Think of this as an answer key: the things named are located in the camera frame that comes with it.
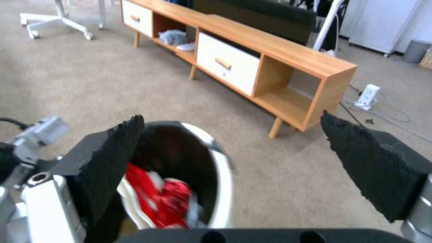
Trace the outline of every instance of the black couch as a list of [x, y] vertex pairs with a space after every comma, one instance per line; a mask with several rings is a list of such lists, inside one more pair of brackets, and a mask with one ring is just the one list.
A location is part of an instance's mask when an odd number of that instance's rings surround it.
[[316, 13], [276, 0], [194, 0], [193, 9], [217, 14], [302, 45], [308, 43]]

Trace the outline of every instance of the beige carpet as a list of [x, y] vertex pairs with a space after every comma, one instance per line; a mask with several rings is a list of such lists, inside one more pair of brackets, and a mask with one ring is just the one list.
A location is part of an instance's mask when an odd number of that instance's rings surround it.
[[[94, 4], [80, 1], [66, 8], [71, 16], [96, 17]], [[107, 6], [108, 26], [95, 40], [64, 26], [40, 31], [31, 40], [19, 24], [19, 12], [55, 13], [52, 0], [0, 2], [0, 115], [33, 122], [61, 116], [70, 132], [45, 151], [66, 153], [88, 133], [107, 129], [134, 114], [147, 121], [180, 120], [212, 134], [235, 165], [232, 221], [236, 227], [366, 227], [398, 233], [361, 196], [320, 126], [306, 133], [284, 126], [268, 138], [274, 117], [203, 73], [189, 81], [190, 65], [142, 38], [132, 47], [133, 33], [120, 23], [120, 10]], [[412, 119], [407, 124], [432, 137], [430, 71], [412, 68], [382, 55], [340, 41], [339, 55], [359, 65], [352, 84], [381, 86], [387, 98]], [[355, 99], [350, 90], [348, 97]], [[396, 116], [380, 100], [380, 112]], [[364, 122], [372, 115], [354, 112]], [[352, 120], [341, 108], [339, 117]], [[374, 118], [370, 128], [391, 132], [428, 159], [431, 144]], [[15, 127], [0, 124], [0, 139]]]

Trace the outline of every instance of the gray bin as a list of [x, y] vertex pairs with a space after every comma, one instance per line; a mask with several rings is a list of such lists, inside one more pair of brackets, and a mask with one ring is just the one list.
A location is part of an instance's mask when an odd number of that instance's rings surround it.
[[420, 40], [412, 40], [408, 45], [403, 60], [412, 63], [419, 63], [432, 43]]

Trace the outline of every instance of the white chair leg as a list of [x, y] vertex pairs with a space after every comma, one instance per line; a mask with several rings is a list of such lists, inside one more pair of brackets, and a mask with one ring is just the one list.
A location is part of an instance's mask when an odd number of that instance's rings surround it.
[[63, 23], [65, 23], [66, 25], [68, 25], [74, 29], [77, 29], [83, 33], [87, 33], [87, 28], [85, 26], [80, 25], [80, 24], [78, 24], [78, 23], [76, 23], [70, 19], [63, 18], [62, 20], [63, 20]]
[[[74, 29], [77, 29], [84, 33], [84, 37], [87, 40], [93, 39], [93, 34], [88, 32], [87, 28], [81, 24], [78, 24], [72, 20], [69, 19], [69, 14], [64, 11], [62, 0], [55, 0], [56, 7], [57, 7], [57, 16], [51, 16], [51, 15], [42, 15], [42, 14], [33, 14], [33, 13], [21, 13], [21, 24], [27, 25], [27, 30], [29, 32], [29, 36], [31, 38], [38, 38], [39, 33], [37, 32], [37, 29], [40, 29], [42, 27], [45, 27], [47, 25], [53, 24], [55, 22], [63, 22], [65, 25], [68, 25]], [[99, 11], [100, 11], [100, 24], [99, 26], [105, 25], [105, 3], [101, 4], [101, 0], [99, 0]], [[38, 23], [33, 23], [28, 25], [28, 20], [39, 20]]]
[[48, 21], [53, 19], [58, 19], [58, 16], [55, 15], [44, 15], [44, 14], [34, 14], [34, 13], [20, 13], [19, 16], [21, 19], [26, 20], [41, 20], [41, 21]]
[[61, 18], [57, 17], [56, 19], [51, 19], [51, 20], [47, 20], [47, 21], [41, 21], [41, 22], [37, 22], [37, 23], [33, 23], [30, 25], [27, 25], [27, 29], [28, 31], [33, 31], [33, 30], [38, 30], [42, 27], [46, 27], [49, 25], [52, 25], [54, 23], [60, 22]]
[[105, 28], [105, 24], [106, 24], [105, 0], [98, 0], [98, 4], [99, 4], [99, 29], [103, 29]]

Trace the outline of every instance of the power strip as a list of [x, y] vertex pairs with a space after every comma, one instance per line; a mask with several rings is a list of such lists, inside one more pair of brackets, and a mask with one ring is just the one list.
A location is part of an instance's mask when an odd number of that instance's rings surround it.
[[378, 94], [378, 91], [380, 90], [380, 87], [374, 85], [374, 84], [368, 84], [363, 91], [362, 95], [360, 96], [359, 100], [357, 100], [354, 103], [354, 106], [360, 109], [363, 109], [365, 111], [368, 111], [371, 108], [371, 105], [373, 105], [376, 102], [376, 95]]

